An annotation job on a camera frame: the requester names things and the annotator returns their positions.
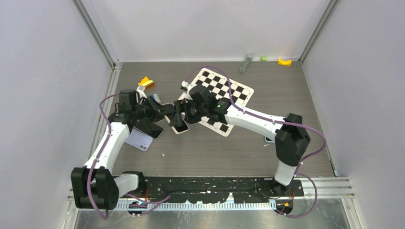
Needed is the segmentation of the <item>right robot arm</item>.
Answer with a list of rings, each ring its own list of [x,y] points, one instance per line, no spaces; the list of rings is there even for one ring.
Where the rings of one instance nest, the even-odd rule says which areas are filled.
[[[311,141],[302,127],[302,117],[289,114],[287,117],[268,115],[238,106],[231,99],[216,99],[207,87],[201,84],[182,82],[185,98],[174,103],[175,112],[170,126],[183,126],[202,121],[204,117],[224,125],[235,125],[261,134],[275,143],[279,160],[272,179],[273,191],[286,195],[291,181]]]

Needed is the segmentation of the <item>lavender phone case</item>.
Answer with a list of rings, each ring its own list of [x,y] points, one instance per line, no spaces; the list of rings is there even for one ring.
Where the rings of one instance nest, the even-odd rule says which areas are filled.
[[[139,150],[147,151],[153,142],[153,138],[138,130],[133,129],[124,142]]]

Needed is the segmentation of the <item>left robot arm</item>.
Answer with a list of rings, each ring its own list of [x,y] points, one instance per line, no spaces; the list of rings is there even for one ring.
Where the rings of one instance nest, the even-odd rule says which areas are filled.
[[[156,139],[163,131],[156,122],[175,112],[174,105],[161,104],[140,89],[121,90],[116,96],[114,112],[102,113],[107,127],[101,142],[89,160],[71,172],[77,208],[113,210],[118,199],[127,193],[136,198],[144,196],[147,184],[143,173],[129,171],[113,176],[113,165],[134,127]]]

